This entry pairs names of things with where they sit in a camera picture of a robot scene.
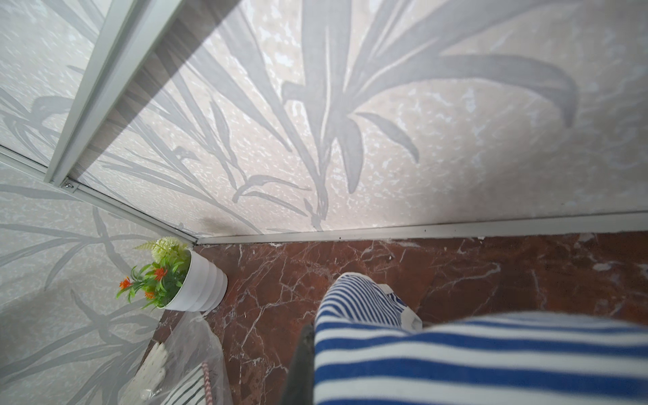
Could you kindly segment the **blue striped tank top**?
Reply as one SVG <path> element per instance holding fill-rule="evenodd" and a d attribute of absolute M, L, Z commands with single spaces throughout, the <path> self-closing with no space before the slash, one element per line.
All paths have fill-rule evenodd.
<path fill-rule="evenodd" d="M 387 285 L 341 275 L 315 320 L 316 404 L 644 404 L 647 329 L 556 312 L 425 326 Z"/>

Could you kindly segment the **clear vacuum bag blue zipper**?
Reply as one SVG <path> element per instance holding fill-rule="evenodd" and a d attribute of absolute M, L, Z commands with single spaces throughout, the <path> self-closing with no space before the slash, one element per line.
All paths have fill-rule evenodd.
<path fill-rule="evenodd" d="M 233 403 L 222 344 L 201 313 L 185 313 L 165 341 L 165 348 L 169 355 L 165 379 L 148 404 L 162 404 L 179 381 L 202 362 L 209 366 L 213 404 Z"/>

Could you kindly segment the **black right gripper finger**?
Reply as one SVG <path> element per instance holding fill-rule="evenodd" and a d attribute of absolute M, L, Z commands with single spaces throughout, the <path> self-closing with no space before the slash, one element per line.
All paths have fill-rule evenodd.
<path fill-rule="evenodd" d="M 315 379 L 315 328 L 306 324 L 295 347 L 280 404 L 312 405 Z"/>

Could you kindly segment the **black striped garment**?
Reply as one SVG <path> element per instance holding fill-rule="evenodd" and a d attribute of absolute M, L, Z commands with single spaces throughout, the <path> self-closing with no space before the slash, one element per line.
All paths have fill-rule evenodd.
<path fill-rule="evenodd" d="M 213 403 L 209 366 L 202 362 L 179 381 L 162 405 L 212 405 Z"/>

